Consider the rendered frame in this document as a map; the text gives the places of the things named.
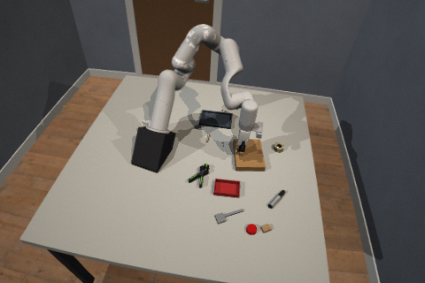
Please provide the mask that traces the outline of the red open tray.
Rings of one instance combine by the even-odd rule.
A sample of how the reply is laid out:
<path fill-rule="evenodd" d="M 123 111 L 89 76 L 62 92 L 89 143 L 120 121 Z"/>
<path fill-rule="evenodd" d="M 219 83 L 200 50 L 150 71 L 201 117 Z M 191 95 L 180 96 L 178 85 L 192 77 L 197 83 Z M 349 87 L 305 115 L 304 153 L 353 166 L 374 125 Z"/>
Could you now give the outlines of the red open tray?
<path fill-rule="evenodd" d="M 239 198 L 240 181 L 215 179 L 213 195 Z"/>

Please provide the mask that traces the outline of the brown wooden board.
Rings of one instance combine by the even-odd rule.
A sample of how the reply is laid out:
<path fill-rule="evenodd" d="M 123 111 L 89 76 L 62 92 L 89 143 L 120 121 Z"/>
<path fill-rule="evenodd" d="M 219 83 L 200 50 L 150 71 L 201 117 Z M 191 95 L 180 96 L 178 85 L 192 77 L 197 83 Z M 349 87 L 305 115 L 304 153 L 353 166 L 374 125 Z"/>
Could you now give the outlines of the brown wooden board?
<path fill-rule="evenodd" d="M 239 156 L 238 139 L 233 140 L 236 171 L 265 171 L 266 165 L 260 140 L 249 139 L 243 156 Z"/>

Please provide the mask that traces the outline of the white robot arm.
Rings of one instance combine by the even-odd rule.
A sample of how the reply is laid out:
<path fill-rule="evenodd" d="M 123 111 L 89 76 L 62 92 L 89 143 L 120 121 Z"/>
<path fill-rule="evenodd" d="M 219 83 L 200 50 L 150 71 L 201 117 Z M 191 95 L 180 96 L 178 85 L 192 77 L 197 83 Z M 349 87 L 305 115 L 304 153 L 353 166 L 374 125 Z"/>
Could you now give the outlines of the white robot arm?
<path fill-rule="evenodd" d="M 146 128 L 151 131 L 170 133 L 167 128 L 173 109 L 175 90 L 182 89 L 194 72 L 196 62 L 193 57 L 201 43 L 221 55 L 226 72 L 221 83 L 221 95 L 225 107 L 228 110 L 241 108 L 239 127 L 245 131 L 256 132 L 256 138 L 261 139 L 263 122 L 255 123 L 258 104 L 254 101 L 252 93 L 243 91 L 229 94 L 228 90 L 231 78 L 243 70 L 239 47 L 234 40 L 223 38 L 213 27 L 205 24 L 193 27 L 187 34 L 172 59 L 175 70 L 165 70 L 159 75 L 151 120 L 143 119 L 142 123 L 147 124 Z"/>

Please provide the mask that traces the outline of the red button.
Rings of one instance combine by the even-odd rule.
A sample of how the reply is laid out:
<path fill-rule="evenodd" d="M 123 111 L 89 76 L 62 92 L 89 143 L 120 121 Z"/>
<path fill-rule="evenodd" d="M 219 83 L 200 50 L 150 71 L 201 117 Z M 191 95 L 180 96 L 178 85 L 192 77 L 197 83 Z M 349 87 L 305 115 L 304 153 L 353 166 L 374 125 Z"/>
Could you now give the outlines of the red button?
<path fill-rule="evenodd" d="M 254 235 L 257 232 L 257 227 L 254 224 L 247 225 L 246 232 L 250 235 Z"/>

